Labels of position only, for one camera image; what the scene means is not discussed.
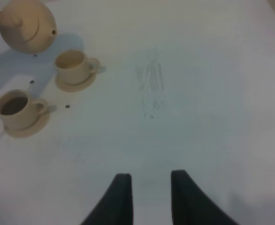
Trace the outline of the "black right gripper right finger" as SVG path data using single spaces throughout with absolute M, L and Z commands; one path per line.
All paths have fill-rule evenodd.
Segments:
M 185 170 L 171 172 L 171 212 L 174 225 L 236 225 Z

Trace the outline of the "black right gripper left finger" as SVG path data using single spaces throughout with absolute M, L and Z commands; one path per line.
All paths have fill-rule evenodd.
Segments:
M 133 218 L 132 177 L 119 173 L 82 224 L 133 225 Z

